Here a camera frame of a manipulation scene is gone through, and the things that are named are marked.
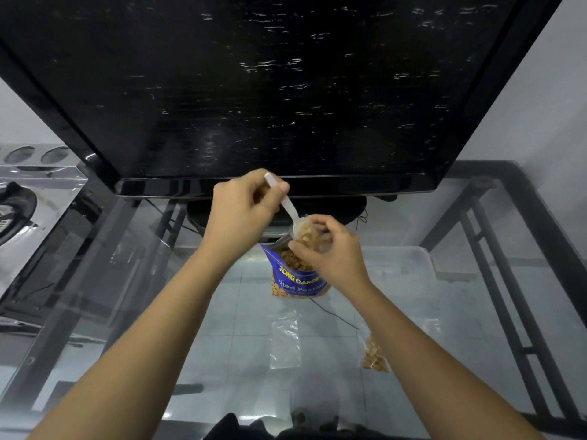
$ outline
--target gas stove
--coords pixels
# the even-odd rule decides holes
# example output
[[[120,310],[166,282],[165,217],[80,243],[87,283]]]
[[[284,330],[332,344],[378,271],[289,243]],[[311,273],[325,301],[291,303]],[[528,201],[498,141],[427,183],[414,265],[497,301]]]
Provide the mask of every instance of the gas stove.
[[[85,183],[76,167],[0,167],[0,298]]]

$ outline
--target white tile floor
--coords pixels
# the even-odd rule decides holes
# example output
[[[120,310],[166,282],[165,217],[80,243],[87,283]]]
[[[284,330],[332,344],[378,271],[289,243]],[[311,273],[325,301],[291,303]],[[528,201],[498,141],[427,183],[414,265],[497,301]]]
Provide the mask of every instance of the white tile floor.
[[[423,251],[416,249],[401,261],[388,251],[364,250],[378,287],[514,407],[532,412],[481,278],[437,281],[429,267],[423,268]],[[579,411],[586,414],[587,331],[549,269],[516,267],[514,272]],[[396,377],[359,367],[368,329],[348,301],[331,290],[316,302],[359,331],[310,300],[273,297],[266,260],[239,261],[214,294],[179,378],[180,384],[201,383],[204,390],[172,397],[165,418],[213,423],[234,412],[249,424],[261,416],[289,420],[292,408],[304,406],[317,424],[340,415],[385,434],[427,438]],[[297,337],[280,334],[272,343],[272,323],[293,312]],[[273,364],[293,359],[296,367],[271,369],[270,356],[278,347]],[[57,380],[77,380],[98,359],[100,348],[67,348],[35,409],[44,407]],[[545,394],[553,413],[560,414],[552,394]]]

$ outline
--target power cord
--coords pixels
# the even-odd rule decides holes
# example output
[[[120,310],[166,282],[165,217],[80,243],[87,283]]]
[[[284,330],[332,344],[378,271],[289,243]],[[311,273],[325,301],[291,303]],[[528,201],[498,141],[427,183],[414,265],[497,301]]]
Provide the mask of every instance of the power cord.
[[[359,216],[359,217],[357,218],[357,225],[356,225],[356,227],[355,227],[355,233],[356,233],[356,232],[357,232],[357,230],[359,229],[359,221],[367,223],[367,218],[369,217],[369,213],[368,213],[368,211],[367,211],[367,208],[366,208],[366,207],[365,207],[365,210],[364,210],[364,212],[365,212],[365,215],[364,215],[364,216]]]
[[[329,310],[326,310],[326,309],[325,309],[324,307],[322,307],[320,304],[316,303],[316,302],[314,301],[314,299],[313,299],[313,298],[310,298],[310,301],[311,301],[312,303],[316,304],[316,305],[317,305],[319,308],[321,308],[321,309],[322,309],[323,311],[325,311],[326,313],[329,313],[329,314],[331,314],[331,315],[334,315],[335,317],[337,317],[337,318],[339,318],[340,320],[344,321],[346,324],[348,324],[349,326],[353,327],[353,328],[354,328],[354,329],[356,329],[356,330],[358,330],[358,329],[359,329],[358,327],[356,327],[356,325],[352,325],[352,324],[350,324],[350,323],[349,323],[347,320],[345,320],[344,318],[341,318],[341,317],[339,317],[339,316],[338,316],[336,313],[333,313],[333,312],[331,312],[331,311],[329,311]]]
[[[145,199],[145,200],[148,203],[150,203],[155,208],[155,210],[157,210],[160,214],[163,214],[163,212],[161,210],[159,210],[159,207],[157,207],[157,205],[155,205],[154,203],[152,203],[151,200],[149,200],[149,199]],[[175,219],[170,219],[169,222],[175,222]],[[184,228],[184,229],[186,229],[186,230],[189,230],[192,233],[195,233],[196,235],[199,235],[199,233],[196,230],[194,230],[193,228],[186,227],[185,225],[182,225],[181,227]]]

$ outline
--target person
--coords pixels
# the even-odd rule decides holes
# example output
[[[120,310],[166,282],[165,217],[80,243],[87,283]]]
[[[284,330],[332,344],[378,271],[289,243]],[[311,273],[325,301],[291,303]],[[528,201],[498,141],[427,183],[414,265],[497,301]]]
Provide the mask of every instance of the person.
[[[281,179],[269,188],[266,172],[257,169],[216,184],[200,247],[128,331],[45,415],[30,440],[152,438],[214,290],[231,265],[259,241],[289,190]],[[355,234],[331,216],[316,214],[310,219],[331,234],[332,249],[320,254],[291,242],[291,250],[313,265],[364,318],[432,438],[543,438],[373,285]]]

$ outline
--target white spoon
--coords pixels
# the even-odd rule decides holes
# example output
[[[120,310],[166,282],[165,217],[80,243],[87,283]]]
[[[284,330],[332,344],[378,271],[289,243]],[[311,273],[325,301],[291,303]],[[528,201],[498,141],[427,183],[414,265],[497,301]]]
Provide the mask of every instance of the white spoon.
[[[267,172],[265,173],[265,180],[267,181],[267,183],[269,184],[269,186],[273,187],[275,185],[278,184],[277,179],[275,179],[275,176],[273,176],[271,173]],[[284,199],[281,201],[281,205],[283,205],[283,208],[285,208],[285,211],[287,211],[287,213],[291,216],[292,221],[293,221],[293,230],[290,230],[291,236],[296,239],[301,229],[301,224],[305,221],[307,221],[307,218],[300,218],[299,214],[297,213],[297,210],[295,209],[292,201],[290,198],[288,198],[287,196],[284,197]]]

